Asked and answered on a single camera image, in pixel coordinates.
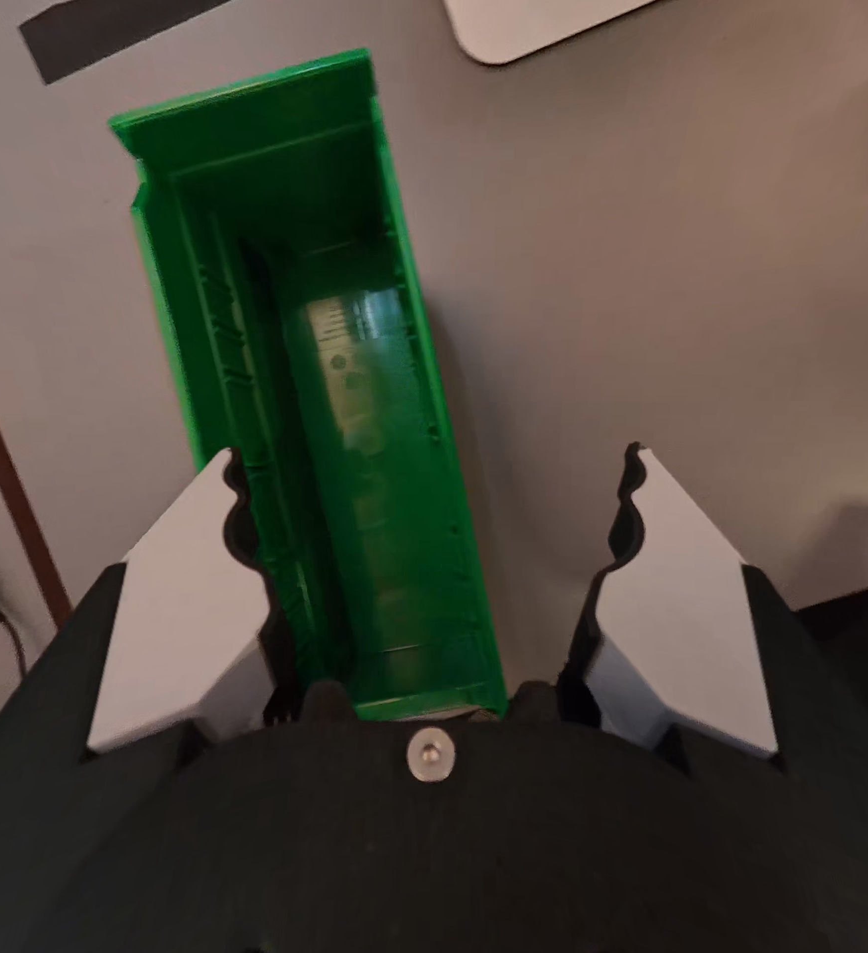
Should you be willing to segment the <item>grey tape strip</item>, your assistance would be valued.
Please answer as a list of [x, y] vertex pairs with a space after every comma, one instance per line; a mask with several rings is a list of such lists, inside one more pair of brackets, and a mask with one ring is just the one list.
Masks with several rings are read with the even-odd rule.
[[225, 1], [67, 1], [18, 31], [37, 72], [52, 85], [104, 59], [224, 6]]

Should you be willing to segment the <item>green plastic bin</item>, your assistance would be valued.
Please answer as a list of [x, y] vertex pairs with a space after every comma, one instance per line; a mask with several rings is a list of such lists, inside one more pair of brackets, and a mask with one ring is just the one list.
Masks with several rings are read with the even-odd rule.
[[239, 452], [303, 686], [366, 721], [507, 708], [372, 58], [119, 113], [197, 469]]

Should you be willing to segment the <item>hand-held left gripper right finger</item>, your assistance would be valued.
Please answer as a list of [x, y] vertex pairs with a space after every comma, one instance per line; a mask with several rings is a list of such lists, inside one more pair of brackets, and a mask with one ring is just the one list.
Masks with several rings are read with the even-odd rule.
[[775, 756], [747, 563], [638, 442], [607, 542], [557, 681], [562, 718], [649, 750], [679, 728]]

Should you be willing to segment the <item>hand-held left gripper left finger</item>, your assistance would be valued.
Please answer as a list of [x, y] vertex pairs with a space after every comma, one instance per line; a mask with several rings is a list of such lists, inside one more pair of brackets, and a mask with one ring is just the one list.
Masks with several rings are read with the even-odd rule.
[[276, 599], [256, 558], [247, 476], [224, 448], [123, 558], [88, 746], [193, 723], [211, 743], [261, 730], [276, 688]]

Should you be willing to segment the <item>white square tray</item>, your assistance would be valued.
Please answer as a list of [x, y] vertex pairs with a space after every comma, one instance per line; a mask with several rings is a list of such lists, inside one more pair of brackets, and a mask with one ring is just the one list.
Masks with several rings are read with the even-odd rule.
[[498, 67], [627, 16], [650, 1], [444, 1], [454, 37], [476, 63]]

